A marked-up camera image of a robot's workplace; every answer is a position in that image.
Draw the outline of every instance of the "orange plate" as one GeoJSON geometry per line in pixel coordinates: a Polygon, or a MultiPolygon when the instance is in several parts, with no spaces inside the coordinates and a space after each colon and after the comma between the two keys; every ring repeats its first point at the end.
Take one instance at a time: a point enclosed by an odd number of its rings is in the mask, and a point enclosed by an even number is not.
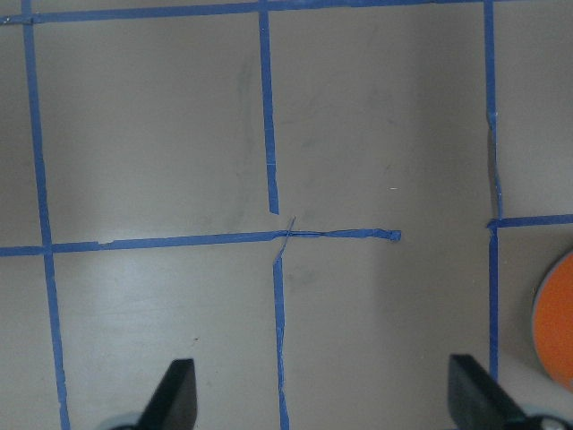
{"type": "Polygon", "coordinates": [[[553,266],[539,287],[532,327],[543,367],[573,391],[573,252],[553,266]]]}

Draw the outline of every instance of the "vertical blue tape line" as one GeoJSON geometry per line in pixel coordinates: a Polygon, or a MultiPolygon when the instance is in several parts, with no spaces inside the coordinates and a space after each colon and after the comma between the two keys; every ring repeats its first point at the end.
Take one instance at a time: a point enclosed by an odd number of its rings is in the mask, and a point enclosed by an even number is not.
{"type": "Polygon", "coordinates": [[[275,288],[275,324],[277,327],[277,369],[278,369],[278,409],[280,430],[289,430],[287,398],[285,397],[285,365],[283,361],[283,340],[285,338],[285,297],[283,291],[283,259],[279,256],[272,266],[275,288]]]}
{"type": "MultiPolygon", "coordinates": [[[[22,13],[31,13],[30,0],[22,0],[22,13]]],[[[47,210],[46,167],[42,150],[42,126],[38,101],[38,77],[36,75],[36,50],[34,47],[34,29],[31,25],[23,26],[24,50],[26,56],[26,74],[28,81],[28,96],[30,103],[30,122],[34,152],[34,168],[36,170],[36,188],[38,192],[38,212],[42,245],[44,247],[44,270],[46,273],[47,303],[54,351],[56,371],[57,396],[60,402],[60,425],[62,430],[70,430],[70,419],[67,408],[67,392],[65,388],[64,358],[62,337],[60,333],[60,318],[57,305],[56,277],[54,255],[52,254],[52,233],[47,210]]]]}
{"type": "Polygon", "coordinates": [[[267,153],[267,187],[269,210],[278,214],[277,157],[275,154],[275,125],[272,107],[272,78],[270,74],[270,34],[267,1],[260,0],[259,38],[261,41],[262,111],[265,127],[265,151],[267,153]]]}
{"type": "Polygon", "coordinates": [[[490,374],[492,378],[498,379],[498,281],[499,281],[499,259],[498,259],[498,229],[492,228],[490,238],[490,374]]]}
{"type": "Polygon", "coordinates": [[[493,1],[483,0],[483,32],[485,36],[485,90],[487,121],[491,133],[491,159],[493,185],[497,202],[497,217],[503,218],[503,198],[501,194],[501,179],[498,168],[498,110],[495,99],[495,32],[493,21],[493,1]]]}

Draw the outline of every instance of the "concrete floor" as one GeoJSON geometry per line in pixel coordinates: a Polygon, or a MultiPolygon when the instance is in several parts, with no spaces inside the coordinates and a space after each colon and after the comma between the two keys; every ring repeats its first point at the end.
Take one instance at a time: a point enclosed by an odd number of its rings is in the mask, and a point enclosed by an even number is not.
{"type": "MultiPolygon", "coordinates": [[[[495,13],[506,216],[572,213],[573,4],[495,13]]],[[[52,240],[271,231],[293,217],[296,230],[399,229],[396,243],[289,239],[290,428],[452,428],[448,355],[487,366],[490,345],[483,6],[271,12],[269,23],[280,215],[257,13],[35,25],[52,240]]],[[[39,246],[22,29],[0,34],[0,246],[39,246]]],[[[56,254],[71,429],[136,419],[168,363],[194,357],[198,429],[278,430],[282,243],[56,254]]],[[[566,417],[573,394],[545,376],[528,330],[534,287],[572,245],[573,227],[500,230],[500,381],[566,417]]],[[[40,254],[0,258],[2,429],[61,428],[40,254]]]]}

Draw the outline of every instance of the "black object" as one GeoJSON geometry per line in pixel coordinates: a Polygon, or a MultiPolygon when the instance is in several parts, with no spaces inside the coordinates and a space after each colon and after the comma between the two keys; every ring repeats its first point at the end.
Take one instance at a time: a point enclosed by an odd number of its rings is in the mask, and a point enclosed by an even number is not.
{"type": "Polygon", "coordinates": [[[560,418],[528,417],[469,355],[449,358],[448,407],[459,430],[573,430],[560,418]]]}
{"type": "Polygon", "coordinates": [[[197,419],[197,389],[192,359],[175,360],[135,426],[112,430],[192,430],[197,419]]]}

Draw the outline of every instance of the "orange circular object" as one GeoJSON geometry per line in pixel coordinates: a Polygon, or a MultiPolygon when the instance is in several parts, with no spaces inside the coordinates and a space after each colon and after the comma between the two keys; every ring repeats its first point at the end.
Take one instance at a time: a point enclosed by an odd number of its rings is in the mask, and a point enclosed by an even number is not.
{"type": "Polygon", "coordinates": [[[573,391],[573,252],[553,266],[537,290],[532,327],[543,367],[573,391]]]}

